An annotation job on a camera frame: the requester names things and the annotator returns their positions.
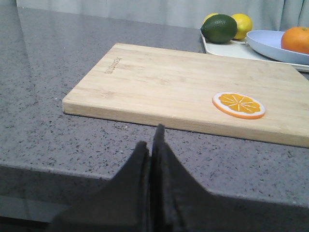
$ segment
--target curtain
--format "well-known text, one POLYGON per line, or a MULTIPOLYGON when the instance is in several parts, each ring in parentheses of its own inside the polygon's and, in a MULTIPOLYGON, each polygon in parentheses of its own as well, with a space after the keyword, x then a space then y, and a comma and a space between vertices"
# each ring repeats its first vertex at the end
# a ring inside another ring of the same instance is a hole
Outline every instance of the curtain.
POLYGON ((253 29, 309 27, 309 0, 17 0, 17 6, 186 28, 210 13, 244 13, 253 29))
POLYGON ((0 0, 0 6, 16 5, 16 0, 0 0))

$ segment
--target orange slice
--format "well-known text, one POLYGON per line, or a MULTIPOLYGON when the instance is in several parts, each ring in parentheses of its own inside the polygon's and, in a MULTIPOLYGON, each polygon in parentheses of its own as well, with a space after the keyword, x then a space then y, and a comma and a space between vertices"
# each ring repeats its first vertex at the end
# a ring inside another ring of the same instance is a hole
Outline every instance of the orange slice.
POLYGON ((258 100, 240 93, 221 92, 212 103, 224 113, 244 119, 258 119, 265 114, 265 107, 258 100))

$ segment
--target wooden cutting board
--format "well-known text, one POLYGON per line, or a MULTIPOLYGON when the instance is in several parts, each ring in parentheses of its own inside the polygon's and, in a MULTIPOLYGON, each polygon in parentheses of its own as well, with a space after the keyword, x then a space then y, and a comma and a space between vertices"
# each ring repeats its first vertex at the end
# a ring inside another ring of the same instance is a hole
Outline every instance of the wooden cutting board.
POLYGON ((309 81, 292 66, 117 43, 63 99, 66 114, 309 147, 309 81), (266 107, 241 119, 211 102, 218 92, 266 107))

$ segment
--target blue bowl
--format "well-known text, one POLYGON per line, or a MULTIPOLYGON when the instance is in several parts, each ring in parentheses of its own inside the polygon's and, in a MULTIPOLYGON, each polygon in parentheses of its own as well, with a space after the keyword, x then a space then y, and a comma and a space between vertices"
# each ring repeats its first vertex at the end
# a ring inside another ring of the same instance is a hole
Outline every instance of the blue bowl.
POLYGON ((252 30, 247 33, 247 43, 256 52, 286 63, 309 65, 309 55, 281 48, 283 31, 252 30))

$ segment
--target granite countertop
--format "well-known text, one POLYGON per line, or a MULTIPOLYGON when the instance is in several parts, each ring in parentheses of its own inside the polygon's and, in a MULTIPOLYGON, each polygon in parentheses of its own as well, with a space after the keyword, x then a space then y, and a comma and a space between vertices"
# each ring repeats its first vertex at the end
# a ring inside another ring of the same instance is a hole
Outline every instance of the granite countertop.
MULTIPOLYGON (((155 127, 62 113, 115 43, 204 52, 197 29, 9 6, 0 25, 0 196, 70 204, 112 178, 138 141, 151 149, 155 127)), ((211 192, 309 204, 307 148, 171 129, 166 140, 211 192)))

